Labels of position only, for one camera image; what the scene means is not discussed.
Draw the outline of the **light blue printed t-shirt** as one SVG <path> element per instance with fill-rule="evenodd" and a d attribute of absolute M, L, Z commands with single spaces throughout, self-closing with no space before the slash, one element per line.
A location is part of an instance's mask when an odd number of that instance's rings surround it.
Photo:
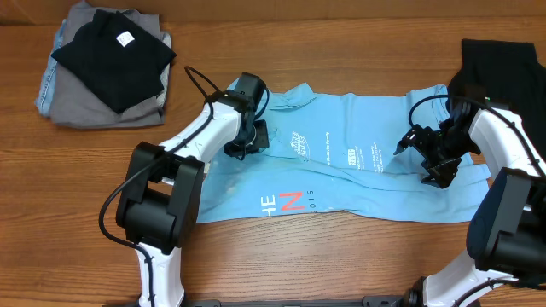
<path fill-rule="evenodd" d="M 448 117 L 437 84 L 404 96 L 320 94 L 308 84 L 262 98 L 269 146 L 243 160 L 218 153 L 204 181 L 202 223 L 248 217 L 348 211 L 421 223 L 472 218 L 490 172 L 462 157 L 448 188 L 423 180 L 422 157 L 396 146 L 416 122 L 437 128 Z"/>

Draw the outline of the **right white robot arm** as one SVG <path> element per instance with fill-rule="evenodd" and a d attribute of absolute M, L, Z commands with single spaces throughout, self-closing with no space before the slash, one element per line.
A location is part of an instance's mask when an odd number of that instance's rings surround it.
<path fill-rule="evenodd" d="M 545 161 L 522 118 L 485 87 L 446 95 L 450 116 L 437 130 L 412 123 L 396 151 L 423 158 L 422 183 L 448 187 L 466 153 L 482 154 L 494 178 L 468 225 L 466 249 L 434 275 L 420 278 L 393 306 L 477 306 L 501 286 L 545 288 Z"/>

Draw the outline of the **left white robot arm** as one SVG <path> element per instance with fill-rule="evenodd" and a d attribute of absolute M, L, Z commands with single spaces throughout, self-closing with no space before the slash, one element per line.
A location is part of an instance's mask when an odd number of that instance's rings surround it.
<path fill-rule="evenodd" d="M 182 246 L 196 224 L 206 168 L 224 152 L 243 160 L 269 146 L 262 115 L 270 92 L 243 72 L 232 90 L 204 95 L 198 117 L 160 145 L 139 143 L 125 180 L 106 198 L 98 225 L 109 240 L 137 254 L 137 306 L 180 306 Z"/>

